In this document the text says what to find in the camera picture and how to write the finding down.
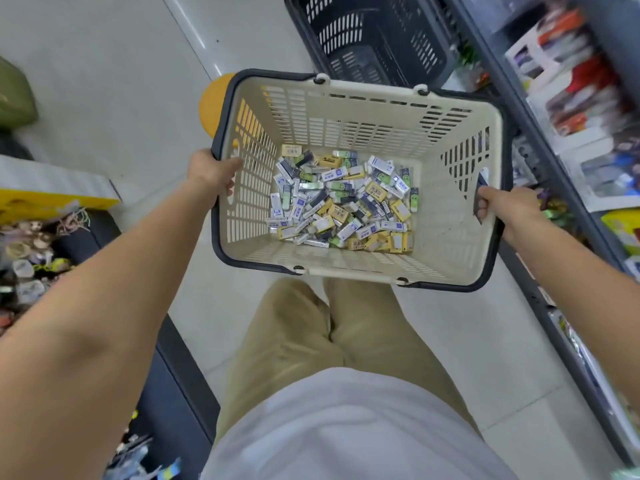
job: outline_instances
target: hand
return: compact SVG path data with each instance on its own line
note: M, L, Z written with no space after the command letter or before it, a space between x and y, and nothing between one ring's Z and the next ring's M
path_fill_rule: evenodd
M538 193L531 189L516 187L511 192L505 192L493 187L480 187L478 196L480 220L484 220L488 210L495 213L504 222L504 240L516 249L519 232L526 232L531 224L548 223L540 212Z
M242 167L242 158L235 157L218 161L213 158L211 150L203 148L191 156L187 179L201 182L208 186L211 191L213 206L218 195L231 195L233 193L234 182L232 179L236 176L236 171Z

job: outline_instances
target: person's right arm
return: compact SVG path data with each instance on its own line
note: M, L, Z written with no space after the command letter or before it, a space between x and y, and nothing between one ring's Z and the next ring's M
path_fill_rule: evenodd
M481 217L488 203L506 226L505 240L640 410L640 285L549 222L534 191L482 187L479 195Z

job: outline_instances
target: person's left hand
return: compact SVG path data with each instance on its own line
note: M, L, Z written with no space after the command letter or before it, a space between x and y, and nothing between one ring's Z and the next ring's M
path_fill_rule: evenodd
M203 148L191 156L187 179L206 183L215 203L218 195L231 195L234 186L233 177L242 167L242 158L234 157L218 161L211 154L211 150Z

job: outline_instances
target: person's left arm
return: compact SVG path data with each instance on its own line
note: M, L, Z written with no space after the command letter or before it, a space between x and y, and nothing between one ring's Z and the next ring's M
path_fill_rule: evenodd
M100 478L204 218L241 167L241 159L196 152L177 190L64 276L0 340L0 478Z

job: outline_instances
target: basket bottom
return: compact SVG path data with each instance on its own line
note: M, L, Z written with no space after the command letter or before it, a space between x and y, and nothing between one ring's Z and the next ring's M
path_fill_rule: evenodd
M387 72L369 45L357 45L336 50L330 57L338 79L391 86Z

